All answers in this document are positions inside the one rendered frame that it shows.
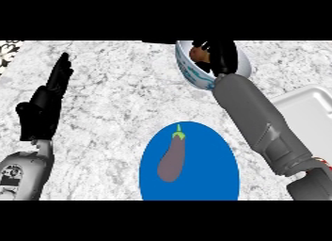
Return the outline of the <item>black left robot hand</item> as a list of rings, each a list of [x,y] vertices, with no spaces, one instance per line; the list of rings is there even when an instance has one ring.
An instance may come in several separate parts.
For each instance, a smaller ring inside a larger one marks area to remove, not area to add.
[[[31,100],[15,107],[21,125],[21,141],[52,139],[58,130],[61,100],[73,71],[68,54],[62,53],[46,84],[36,89]]]

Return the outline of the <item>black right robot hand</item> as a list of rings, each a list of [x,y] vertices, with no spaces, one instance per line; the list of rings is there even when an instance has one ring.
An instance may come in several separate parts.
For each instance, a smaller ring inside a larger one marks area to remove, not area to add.
[[[208,63],[192,60],[205,72],[213,72],[214,75],[236,73],[238,50],[232,40],[194,40],[194,47],[201,47],[210,53]]]

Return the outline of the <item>white rectangular tray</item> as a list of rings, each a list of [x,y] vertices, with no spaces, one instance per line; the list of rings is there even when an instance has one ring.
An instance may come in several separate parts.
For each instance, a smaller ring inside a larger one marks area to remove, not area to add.
[[[285,121],[316,157],[332,166],[332,95],[310,85],[272,98]]]

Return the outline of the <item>brown pear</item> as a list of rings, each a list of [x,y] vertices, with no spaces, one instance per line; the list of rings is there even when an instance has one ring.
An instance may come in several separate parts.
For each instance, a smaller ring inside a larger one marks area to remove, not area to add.
[[[210,62],[210,53],[201,47],[194,47],[191,49],[189,57],[195,62]]]

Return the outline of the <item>white bowl with blue pattern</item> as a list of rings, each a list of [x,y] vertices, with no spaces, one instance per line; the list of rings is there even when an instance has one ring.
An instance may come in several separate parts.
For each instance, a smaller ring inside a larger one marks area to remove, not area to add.
[[[176,60],[179,70],[185,76],[185,79],[191,85],[200,89],[211,90],[214,88],[216,76],[213,72],[205,72],[195,64],[189,57],[189,51],[192,48],[191,40],[179,40],[176,42]],[[250,59],[241,50],[238,50],[238,70],[236,73],[245,77],[251,75]]]

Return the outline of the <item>purple eggplant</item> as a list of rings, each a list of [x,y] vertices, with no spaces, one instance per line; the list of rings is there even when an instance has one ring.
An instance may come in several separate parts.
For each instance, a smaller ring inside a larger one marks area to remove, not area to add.
[[[177,125],[177,130],[172,134],[170,147],[161,157],[157,167],[157,175],[167,183],[172,183],[177,179],[182,172],[185,162],[185,138],[186,135],[182,132],[180,125]]]

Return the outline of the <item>blue plate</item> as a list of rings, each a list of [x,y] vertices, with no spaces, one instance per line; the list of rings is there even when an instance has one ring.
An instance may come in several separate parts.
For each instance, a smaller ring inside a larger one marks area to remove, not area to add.
[[[182,165],[172,182],[157,172],[167,153]],[[236,159],[223,137],[208,126],[182,121],[158,131],[141,159],[139,188],[145,201],[238,200]]]

